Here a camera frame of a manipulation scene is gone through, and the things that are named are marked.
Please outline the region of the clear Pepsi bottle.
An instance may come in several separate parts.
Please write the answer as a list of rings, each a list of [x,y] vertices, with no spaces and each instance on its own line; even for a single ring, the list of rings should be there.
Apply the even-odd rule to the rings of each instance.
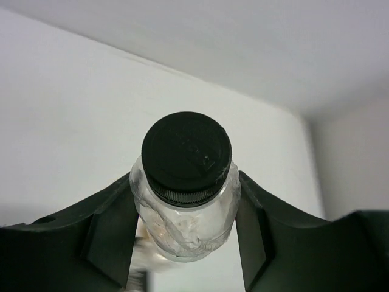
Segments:
[[[158,120],[129,184],[150,239],[167,259],[201,260],[228,240],[241,198],[239,171],[226,130],[205,114]]]

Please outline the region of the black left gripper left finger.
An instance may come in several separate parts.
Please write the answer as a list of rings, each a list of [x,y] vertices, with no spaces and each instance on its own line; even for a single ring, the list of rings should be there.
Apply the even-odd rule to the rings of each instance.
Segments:
[[[138,214],[124,175],[31,224],[1,228],[2,291],[120,291]]]

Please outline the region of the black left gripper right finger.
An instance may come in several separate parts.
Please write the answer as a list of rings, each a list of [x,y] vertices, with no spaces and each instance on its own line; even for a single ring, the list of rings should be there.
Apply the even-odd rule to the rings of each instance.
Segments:
[[[308,214],[240,173],[236,216],[246,291],[387,291],[388,212],[334,221]]]

